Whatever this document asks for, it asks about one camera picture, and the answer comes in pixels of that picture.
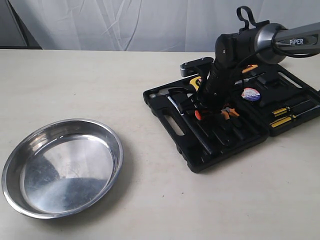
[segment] yellow screwdriver handle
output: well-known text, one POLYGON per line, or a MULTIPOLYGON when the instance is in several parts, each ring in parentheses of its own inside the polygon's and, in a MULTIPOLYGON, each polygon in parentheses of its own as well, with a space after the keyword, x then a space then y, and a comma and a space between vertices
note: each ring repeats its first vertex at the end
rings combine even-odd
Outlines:
POLYGON ((287 107, 283 107, 283 108, 280 108, 278 110, 273 111, 272 113, 275 117, 278 117, 282 114, 286 114, 288 112, 288 110, 289 109, 287 107))
POLYGON ((285 124, 287 122, 290 122, 291 120, 295 119, 296 116, 295 115, 291 115, 291 116, 284 116, 282 118, 279 118, 277 120, 275 120, 274 122, 270 123, 271 127, 276 128, 282 124, 285 124))

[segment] black clip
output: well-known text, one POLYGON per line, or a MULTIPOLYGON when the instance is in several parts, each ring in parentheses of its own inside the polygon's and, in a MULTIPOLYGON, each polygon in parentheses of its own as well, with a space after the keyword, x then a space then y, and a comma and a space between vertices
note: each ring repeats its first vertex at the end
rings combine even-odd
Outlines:
POLYGON ((252 26, 255 26, 256 28, 262 27, 262 26, 267 25, 267 24, 270 23, 269 20, 256 22, 255 18, 254 18, 254 15, 253 15, 250 7, 248 7, 248 6, 240 6, 240 7, 238 7, 236 9, 236 15, 237 15, 237 17, 238 17, 238 19, 240 21, 244 22, 244 27, 240 28, 239 32, 248 30, 249 29, 249 22, 251 23, 252 26), (241 9, 246 11, 246 13, 248 14, 249 21, 242 16, 241 9))

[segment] black tool case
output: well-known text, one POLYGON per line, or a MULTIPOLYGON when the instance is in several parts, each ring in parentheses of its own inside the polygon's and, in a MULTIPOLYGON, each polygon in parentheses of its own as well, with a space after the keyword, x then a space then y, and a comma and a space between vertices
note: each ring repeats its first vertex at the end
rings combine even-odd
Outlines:
MULTIPOLYGON (((208 155, 168 97, 165 95, 155 97, 161 89, 172 87, 193 89, 190 80, 195 77, 197 75, 143 93, 145 103, 160 120, 175 142, 177 150, 187 161, 188 167, 195 173, 258 145, 269 136, 277 136, 320 116, 320 107, 310 110, 320 104, 319 92, 280 65, 260 65, 245 75, 246 78, 255 78, 244 83, 238 82, 230 91, 228 106, 235 109, 239 117, 231 117, 227 122, 221 114, 215 114, 198 120, 194 111, 189 112, 189 118, 215 150, 214 155, 208 155), (260 99, 256 101, 243 99, 241 95, 245 88, 257 90, 260 99), (293 108, 275 116, 276 110, 285 107, 293 108), (271 126, 271 123, 284 118, 291 120, 284 121, 279 126, 271 126), (183 133, 175 130, 170 120, 174 120, 183 133)), ((172 94, 170 97, 177 104, 188 98, 185 93, 172 94)))

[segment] bowl rim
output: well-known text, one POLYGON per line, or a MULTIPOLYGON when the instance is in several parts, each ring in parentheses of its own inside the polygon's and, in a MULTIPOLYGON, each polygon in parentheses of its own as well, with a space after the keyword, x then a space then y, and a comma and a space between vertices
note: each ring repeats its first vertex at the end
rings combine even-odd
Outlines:
POLYGON ((119 136, 115 133, 115 131, 112 130, 109 126, 105 125, 104 123, 101 123, 99 121, 92 120, 92 119, 87 119, 87 118, 68 118, 68 119, 64 119, 64 120, 55 121, 55 122, 47 124, 39 129, 35 130, 34 132, 30 133, 13 149, 13 151, 11 152, 11 154, 9 155, 9 157, 6 160, 5 165, 3 167, 3 171, 2 171, 2 176, 1 176, 2 193, 3 193, 6 201, 9 203, 9 205, 13 209, 16 210, 17 212, 25 215, 25 216, 35 218, 35 219, 56 219, 56 218, 71 216, 71 215, 74 215, 76 213, 79 213, 79 212, 91 207, 93 204, 98 202, 112 188, 112 186, 115 184, 115 182, 119 176, 120 170, 123 165, 123 161, 124 161, 124 150, 123 150, 123 145, 121 143, 121 140, 120 140, 119 136), (41 132, 49 127, 52 127, 54 125, 68 123, 68 122, 91 123, 91 124, 98 125, 98 126, 104 128, 105 130, 107 130, 108 132, 110 132, 114 136, 114 138, 119 146, 119 159, 118 159, 117 168, 112 170, 111 179, 106 184, 106 186, 96 195, 96 197, 76 209, 64 211, 61 213, 34 213, 32 211, 26 210, 25 208, 19 206, 9 194, 8 187, 7 187, 7 172, 8 172, 8 168, 10 166, 10 163, 11 163, 13 157, 16 155, 17 151, 21 148, 21 146, 23 146, 34 135, 36 135, 39 132, 41 132))

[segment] hammer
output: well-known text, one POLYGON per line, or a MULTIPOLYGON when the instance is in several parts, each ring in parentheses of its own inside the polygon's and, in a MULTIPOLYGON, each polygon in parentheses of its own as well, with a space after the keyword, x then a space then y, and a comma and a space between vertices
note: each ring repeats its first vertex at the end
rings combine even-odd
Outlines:
POLYGON ((179 91, 181 89, 184 89, 184 88, 182 88, 182 87, 167 87, 167 88, 160 89, 157 93, 150 94, 149 97, 153 99, 157 96, 165 96, 172 103, 172 105, 175 107, 175 109, 178 111, 178 113, 182 117, 185 124, 189 127, 191 132, 198 139, 198 141, 200 142, 202 147, 205 149, 207 154, 209 156, 218 155, 219 152, 213 148, 212 143, 208 140, 207 136, 198 128, 198 126, 194 123, 194 121, 187 114, 181 113, 179 111, 178 105, 170 96, 169 90, 179 91))

